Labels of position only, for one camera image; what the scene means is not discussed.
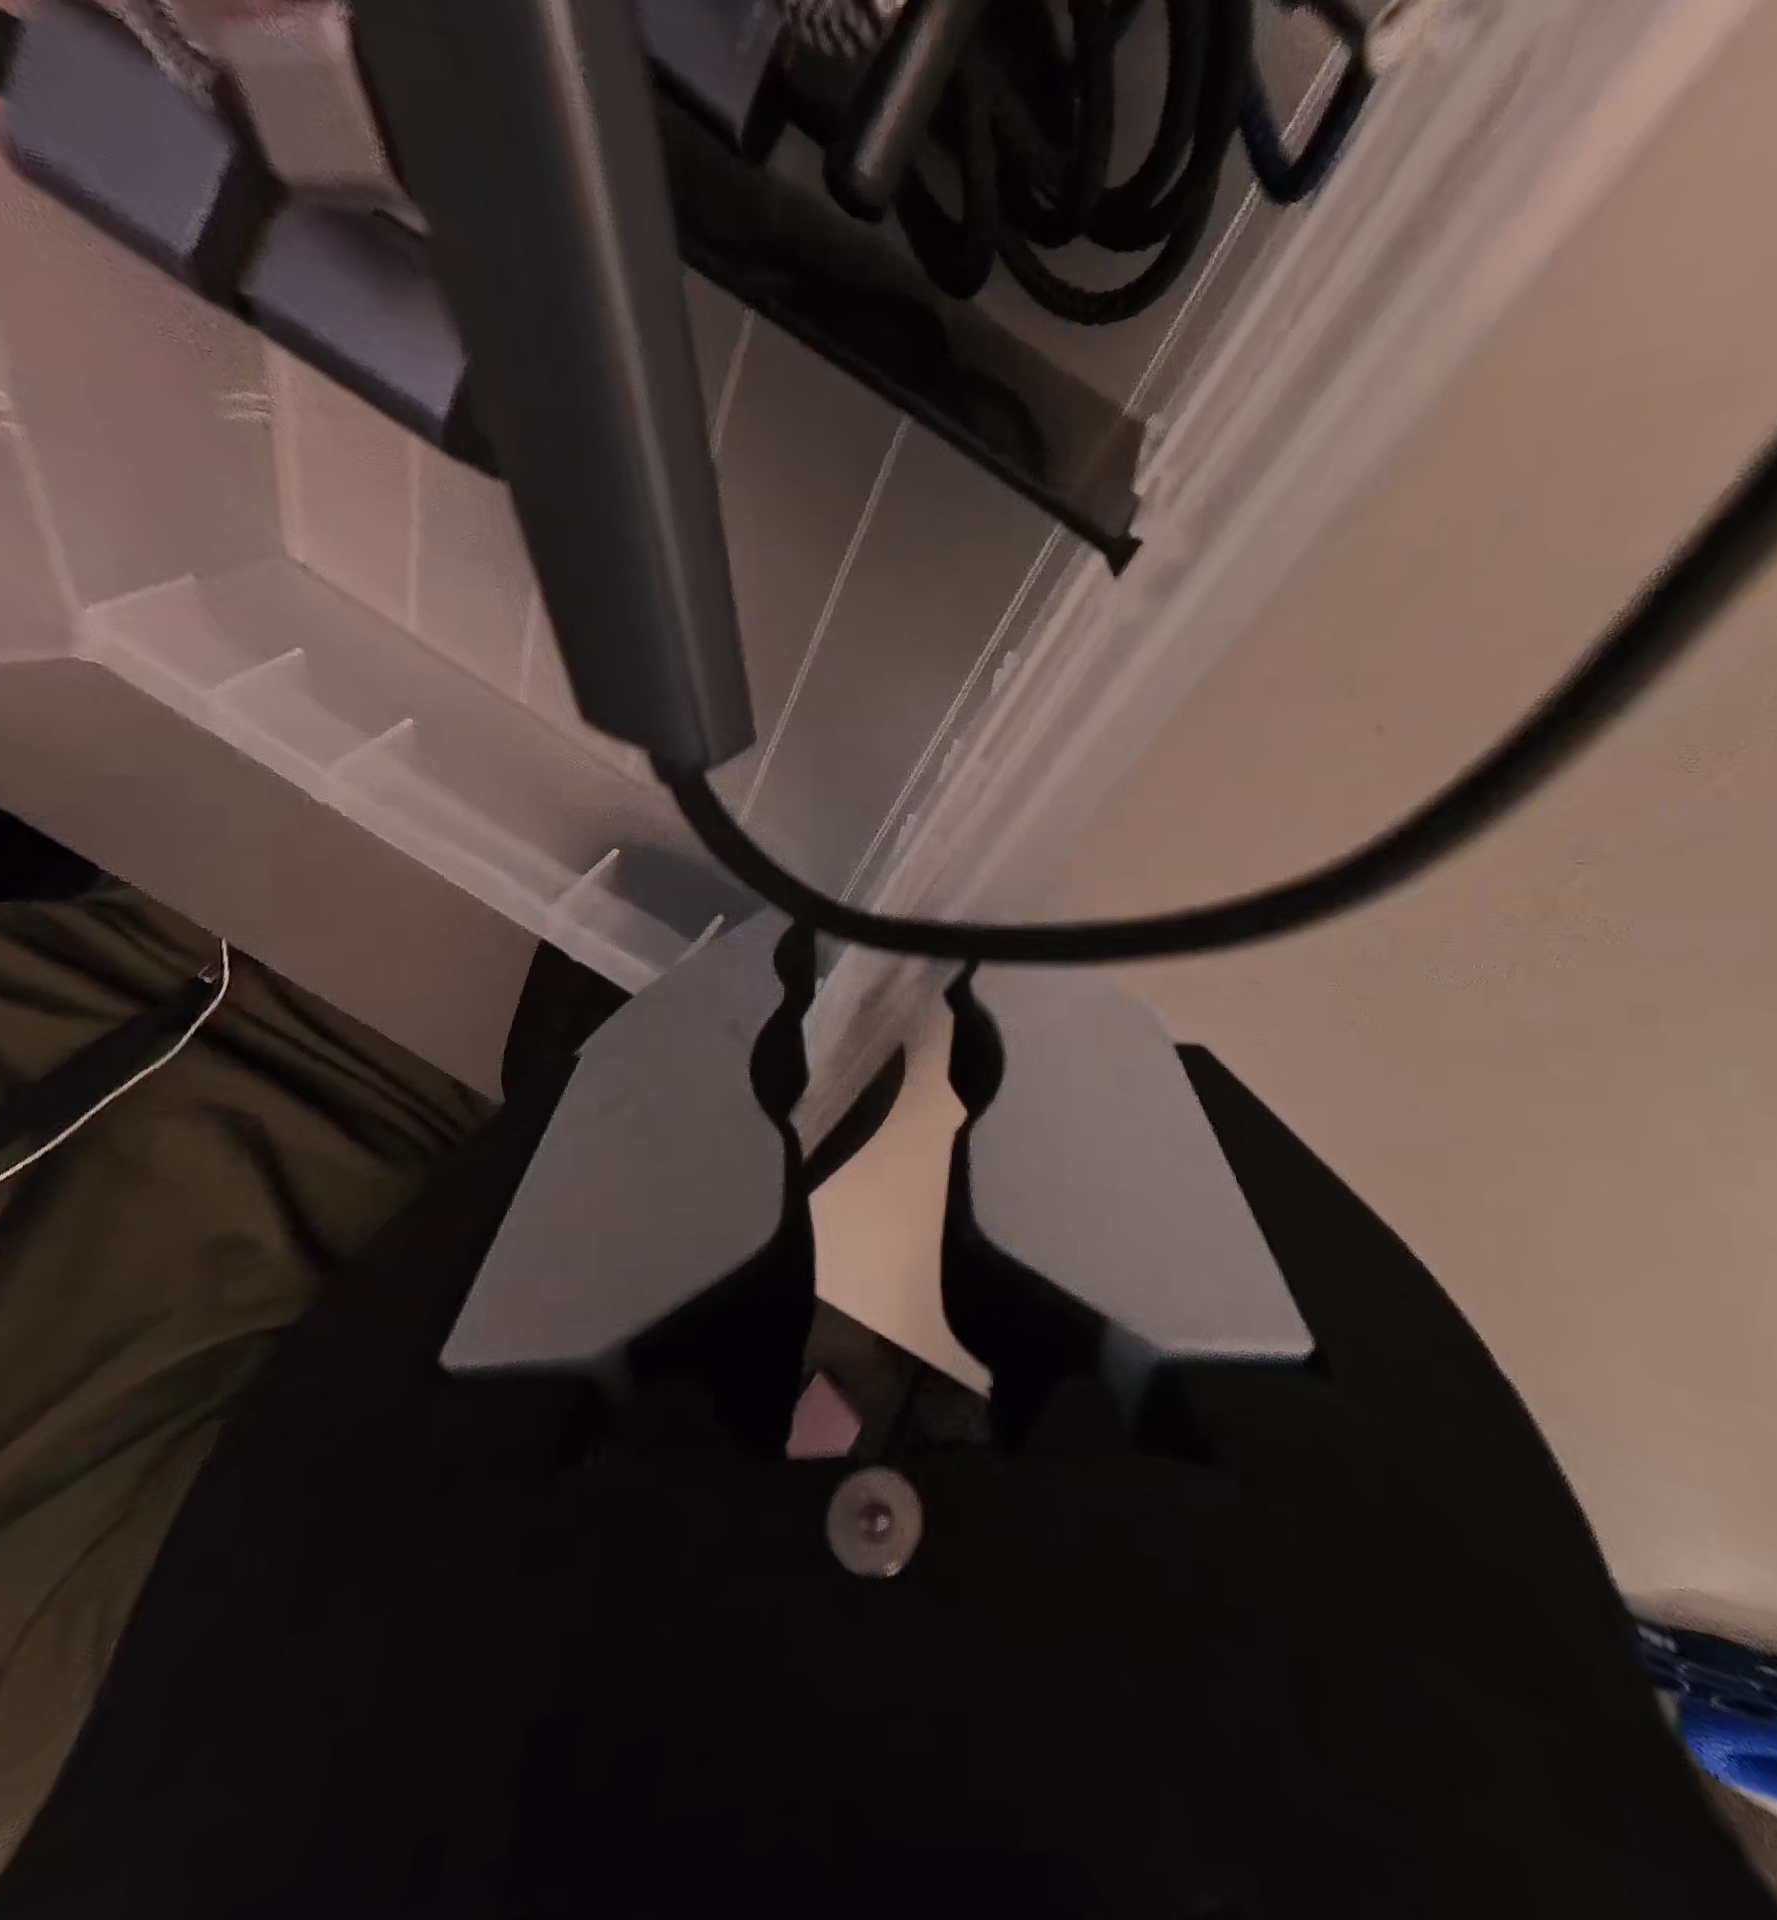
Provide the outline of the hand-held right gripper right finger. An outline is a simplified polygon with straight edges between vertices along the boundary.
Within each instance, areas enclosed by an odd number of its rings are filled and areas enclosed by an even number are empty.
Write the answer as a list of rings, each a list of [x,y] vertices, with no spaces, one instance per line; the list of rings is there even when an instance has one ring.
[[[1155,1011],[1080,972],[948,987],[946,1318],[998,1448],[1202,1448],[1314,1324]]]

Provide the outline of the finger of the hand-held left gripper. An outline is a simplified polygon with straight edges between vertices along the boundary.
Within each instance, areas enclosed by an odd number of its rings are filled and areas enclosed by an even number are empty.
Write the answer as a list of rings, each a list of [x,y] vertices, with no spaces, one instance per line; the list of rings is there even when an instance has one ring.
[[[465,333],[425,232],[387,213],[278,205],[238,280],[249,322],[417,438],[465,438]]]
[[[100,10],[20,18],[0,149],[174,280],[232,280],[232,125],[191,100]]]

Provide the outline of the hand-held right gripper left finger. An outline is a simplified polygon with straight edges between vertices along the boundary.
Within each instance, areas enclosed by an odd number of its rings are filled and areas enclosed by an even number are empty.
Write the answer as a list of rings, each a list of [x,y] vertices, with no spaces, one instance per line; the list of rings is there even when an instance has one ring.
[[[749,919],[636,990],[574,1058],[445,1332],[458,1380],[691,1395],[779,1453],[811,1324],[811,932]]]

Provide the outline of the grey usb hub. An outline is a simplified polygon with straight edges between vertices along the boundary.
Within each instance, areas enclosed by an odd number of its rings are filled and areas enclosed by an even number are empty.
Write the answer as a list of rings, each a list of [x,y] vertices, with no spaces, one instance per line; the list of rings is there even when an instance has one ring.
[[[666,780],[749,743],[636,10],[353,0],[574,713]]]

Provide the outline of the clear plastic bin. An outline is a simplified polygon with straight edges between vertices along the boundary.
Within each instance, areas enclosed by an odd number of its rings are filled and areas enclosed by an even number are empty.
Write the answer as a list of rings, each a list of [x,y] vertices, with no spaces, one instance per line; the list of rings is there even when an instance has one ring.
[[[1017,804],[1015,862],[1066,842],[1196,664],[1219,522],[1190,462],[1235,352],[1283,322],[1301,205],[1231,155],[1202,252],[1108,352],[1026,322],[992,271],[946,303],[898,229],[818,193],[779,118],[779,11],[732,18],[749,83],[666,86],[684,303],[732,542],[756,743],[728,804],[811,891],[916,900],[972,793]],[[400,862],[643,987],[732,880],[678,856],[649,764],[567,700],[533,561],[476,427],[417,438],[197,303],[0,149],[0,804],[156,892],[197,892],[191,732],[351,814]]]

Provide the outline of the person in olive shirt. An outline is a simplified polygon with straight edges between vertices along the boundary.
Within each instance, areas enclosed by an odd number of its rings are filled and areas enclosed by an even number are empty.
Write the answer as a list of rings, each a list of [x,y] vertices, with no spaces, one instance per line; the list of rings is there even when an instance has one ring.
[[[0,1183],[0,1874],[272,1341],[485,1121],[238,960],[174,1069]]]

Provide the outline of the blue plastic object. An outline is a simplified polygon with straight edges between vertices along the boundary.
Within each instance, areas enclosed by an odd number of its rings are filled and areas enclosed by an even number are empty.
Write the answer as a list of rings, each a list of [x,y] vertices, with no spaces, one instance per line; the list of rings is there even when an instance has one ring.
[[[1631,1618],[1644,1668],[1724,1789],[1777,1806],[1777,1646]]]

